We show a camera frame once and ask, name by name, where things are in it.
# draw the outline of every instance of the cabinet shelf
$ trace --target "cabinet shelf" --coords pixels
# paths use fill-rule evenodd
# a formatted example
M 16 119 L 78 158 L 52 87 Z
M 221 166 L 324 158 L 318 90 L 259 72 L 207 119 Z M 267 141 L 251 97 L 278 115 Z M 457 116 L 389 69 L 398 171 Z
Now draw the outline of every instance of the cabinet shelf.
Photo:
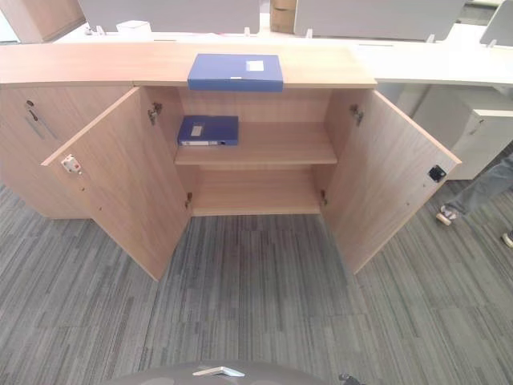
M 203 171 L 192 198 L 195 216 L 319 213 L 309 169 Z
M 175 164 L 336 164 L 323 123 L 240 123 L 237 146 L 179 147 Z

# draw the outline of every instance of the white label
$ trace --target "white label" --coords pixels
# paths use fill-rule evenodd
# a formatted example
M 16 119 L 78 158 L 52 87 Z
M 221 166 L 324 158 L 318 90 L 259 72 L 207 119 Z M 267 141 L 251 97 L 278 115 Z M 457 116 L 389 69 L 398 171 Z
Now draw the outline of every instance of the white label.
M 246 71 L 249 72 L 262 72 L 264 70 L 263 60 L 249 60 L 246 62 Z
M 201 136 L 201 132 L 203 132 L 203 126 L 201 124 L 194 124 L 192 126 L 191 136 Z
M 217 144 L 217 142 L 209 142 L 208 140 L 184 140 L 182 146 L 209 146 Z

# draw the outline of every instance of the person's leg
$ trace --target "person's leg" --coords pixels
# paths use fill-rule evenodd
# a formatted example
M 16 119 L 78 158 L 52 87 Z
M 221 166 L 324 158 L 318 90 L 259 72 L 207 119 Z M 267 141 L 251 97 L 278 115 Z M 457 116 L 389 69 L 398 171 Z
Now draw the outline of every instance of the person's leg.
M 513 154 L 502 159 L 499 164 L 483 173 L 451 201 L 445 203 L 437 218 L 444 224 L 450 225 L 459 215 L 470 213 L 512 186 Z

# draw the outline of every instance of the keyhole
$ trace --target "keyhole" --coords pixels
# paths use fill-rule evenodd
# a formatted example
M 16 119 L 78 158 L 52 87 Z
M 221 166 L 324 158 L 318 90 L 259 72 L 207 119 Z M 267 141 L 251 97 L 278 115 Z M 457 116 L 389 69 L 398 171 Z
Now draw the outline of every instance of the keyhole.
M 26 105 L 29 106 L 28 110 L 29 110 L 29 113 L 32 115 L 32 119 L 34 119 L 34 122 L 37 122 L 38 121 L 38 117 L 31 110 L 31 108 L 34 106 L 34 102 L 32 100 L 27 100 L 26 101 Z
M 38 117 L 34 114 L 32 110 L 29 110 L 29 113 L 32 115 L 32 119 L 34 119 L 35 122 L 38 121 Z

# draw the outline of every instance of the white desk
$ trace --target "white desk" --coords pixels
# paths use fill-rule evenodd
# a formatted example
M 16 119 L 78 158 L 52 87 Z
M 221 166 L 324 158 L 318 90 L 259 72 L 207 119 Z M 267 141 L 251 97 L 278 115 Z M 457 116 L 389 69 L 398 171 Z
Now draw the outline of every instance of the white desk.
M 153 33 L 154 40 L 187 43 L 298 44 L 348 46 L 368 68 L 370 74 L 385 83 L 443 83 L 513 87 L 513 47 L 486 48 L 479 43 L 486 27 L 455 24 L 448 38 L 436 43 L 341 38 L 301 38 L 269 30 L 269 14 L 261 14 L 261 30 L 251 37 L 242 34 Z M 120 34 L 86 36 L 85 26 L 61 38 L 57 43 L 100 43 L 133 41 Z

